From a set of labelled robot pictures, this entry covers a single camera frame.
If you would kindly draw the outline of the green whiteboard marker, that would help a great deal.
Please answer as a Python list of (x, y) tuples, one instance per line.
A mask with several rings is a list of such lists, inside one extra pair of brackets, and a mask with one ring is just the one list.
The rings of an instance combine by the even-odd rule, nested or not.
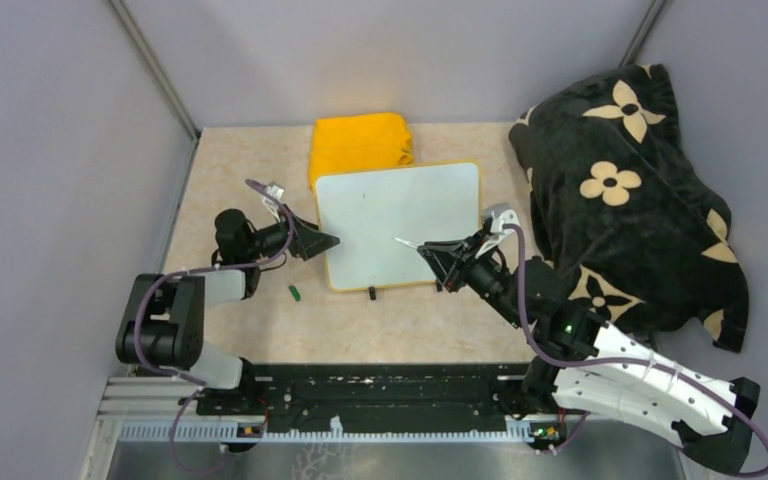
[(420, 246), (415, 242), (400, 237), (393, 237), (393, 240), (414, 250), (418, 249)]

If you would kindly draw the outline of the yellow-framed whiteboard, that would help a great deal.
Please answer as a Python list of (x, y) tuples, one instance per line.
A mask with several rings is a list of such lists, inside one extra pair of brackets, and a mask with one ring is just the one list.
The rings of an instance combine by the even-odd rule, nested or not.
[(479, 228), (481, 173), (474, 161), (325, 175), (313, 192), (320, 228), (340, 244), (325, 254), (338, 292), (431, 283), (417, 244), (459, 240)]

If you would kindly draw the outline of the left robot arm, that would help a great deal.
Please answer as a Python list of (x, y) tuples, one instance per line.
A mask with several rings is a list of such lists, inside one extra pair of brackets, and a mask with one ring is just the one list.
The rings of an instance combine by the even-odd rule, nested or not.
[(340, 240), (295, 214), (257, 229), (242, 211), (226, 209), (214, 227), (217, 249), (207, 270), (135, 278), (114, 350), (123, 364), (221, 389), (223, 404), (245, 414), (257, 406), (260, 388), (244, 377), (244, 359), (205, 340), (207, 310), (252, 297), (267, 260), (289, 255), (307, 261)]

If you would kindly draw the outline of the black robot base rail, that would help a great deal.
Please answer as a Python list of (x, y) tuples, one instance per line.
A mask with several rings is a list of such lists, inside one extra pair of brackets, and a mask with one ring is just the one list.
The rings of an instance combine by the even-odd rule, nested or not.
[(231, 390), (194, 398), (201, 418), (240, 418), (235, 444), (512, 442), (560, 450), (575, 411), (530, 399), (525, 363), (247, 365)]

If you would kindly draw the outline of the green marker cap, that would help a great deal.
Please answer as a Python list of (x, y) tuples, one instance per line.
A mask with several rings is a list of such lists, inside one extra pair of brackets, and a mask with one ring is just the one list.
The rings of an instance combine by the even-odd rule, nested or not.
[(294, 298), (294, 300), (296, 302), (300, 302), (302, 297), (301, 297), (301, 294), (300, 294), (299, 290), (297, 289), (297, 287), (295, 285), (289, 285), (288, 289), (289, 289), (292, 297)]

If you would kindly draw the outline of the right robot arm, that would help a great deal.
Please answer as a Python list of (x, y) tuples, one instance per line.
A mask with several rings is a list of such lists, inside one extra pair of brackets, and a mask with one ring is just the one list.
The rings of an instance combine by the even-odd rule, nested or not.
[(522, 256), (515, 270), (480, 250), (476, 234), (417, 246), (443, 289), (467, 287), (522, 329), (536, 359), (523, 398), (536, 412), (554, 406), (617, 420), (653, 433), (701, 466), (751, 477), (744, 464), (758, 434), (760, 387), (722, 380), (673, 361), (623, 333), (604, 314), (564, 294), (553, 269)]

